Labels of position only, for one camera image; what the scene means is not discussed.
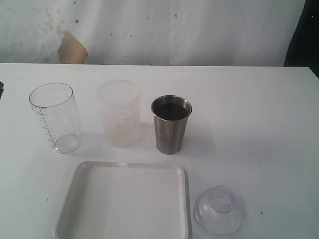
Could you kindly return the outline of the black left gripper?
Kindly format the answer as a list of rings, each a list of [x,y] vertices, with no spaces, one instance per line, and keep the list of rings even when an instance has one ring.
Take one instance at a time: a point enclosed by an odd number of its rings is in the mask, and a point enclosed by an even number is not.
[[[0,81],[0,99],[2,97],[3,92],[4,92],[4,83]]]

